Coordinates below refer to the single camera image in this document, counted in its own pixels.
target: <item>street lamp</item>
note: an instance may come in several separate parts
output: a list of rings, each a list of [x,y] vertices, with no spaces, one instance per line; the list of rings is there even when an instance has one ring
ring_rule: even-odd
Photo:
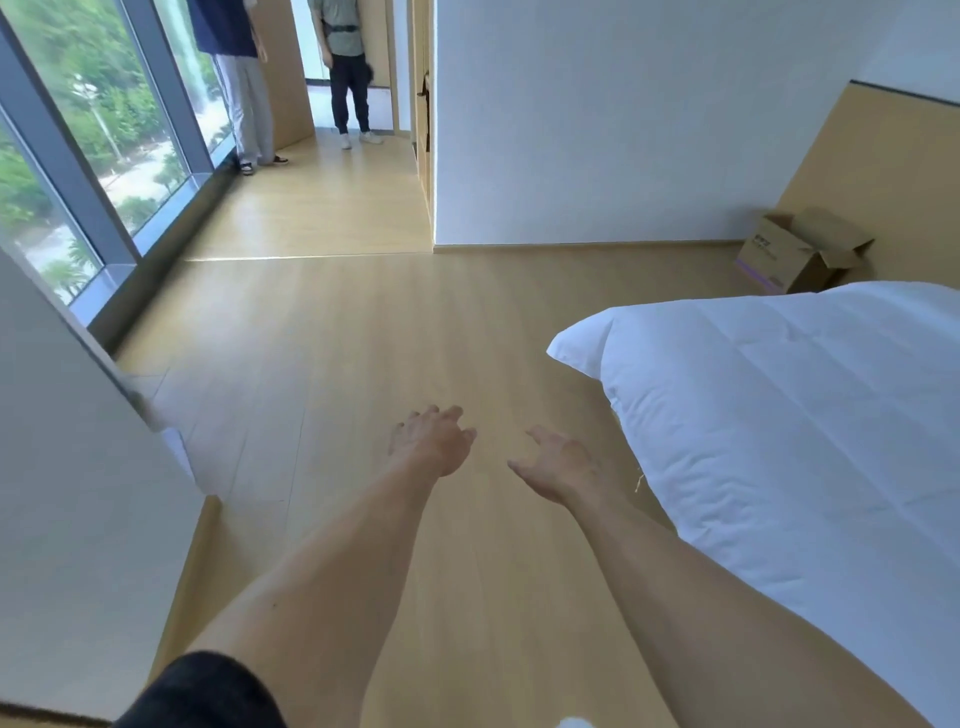
[[[76,81],[73,84],[74,95],[80,96],[88,104],[90,104],[90,110],[93,111],[93,117],[97,120],[97,123],[100,125],[100,129],[103,131],[104,136],[107,138],[107,141],[110,143],[110,148],[113,150],[113,153],[117,157],[117,161],[123,161],[123,155],[120,154],[120,147],[117,146],[117,143],[113,141],[113,136],[110,134],[110,129],[107,128],[107,122],[104,121],[104,117],[100,115],[100,112],[97,110],[97,105],[94,103],[97,100],[97,95],[100,93],[100,89],[93,84],[88,84],[84,81],[84,77],[79,73],[74,74]]]

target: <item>black sleeve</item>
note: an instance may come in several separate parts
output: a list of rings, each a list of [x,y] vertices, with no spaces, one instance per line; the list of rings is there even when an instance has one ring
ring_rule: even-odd
[[[160,673],[116,728],[286,728],[274,698],[236,660],[192,652]]]

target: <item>glass window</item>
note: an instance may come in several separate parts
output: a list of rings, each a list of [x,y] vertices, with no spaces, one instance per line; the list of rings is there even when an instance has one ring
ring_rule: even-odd
[[[0,0],[124,225],[138,231],[186,179],[112,0]]]
[[[155,4],[206,148],[212,152],[230,134],[230,120],[213,61],[197,50],[186,0],[155,0]]]
[[[104,267],[44,189],[0,117],[0,242],[26,256],[64,303]]]

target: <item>gray t-shirt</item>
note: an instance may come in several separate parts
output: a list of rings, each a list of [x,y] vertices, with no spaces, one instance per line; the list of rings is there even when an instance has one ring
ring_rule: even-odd
[[[312,3],[327,24],[360,27],[357,0],[312,0]],[[326,44],[334,56],[359,56],[363,53],[363,37],[359,30],[351,33],[331,31],[326,36]]]

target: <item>white duvet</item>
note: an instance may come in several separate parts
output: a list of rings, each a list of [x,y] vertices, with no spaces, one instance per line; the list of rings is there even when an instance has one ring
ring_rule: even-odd
[[[960,725],[960,292],[612,308],[548,353],[603,382],[681,538]]]

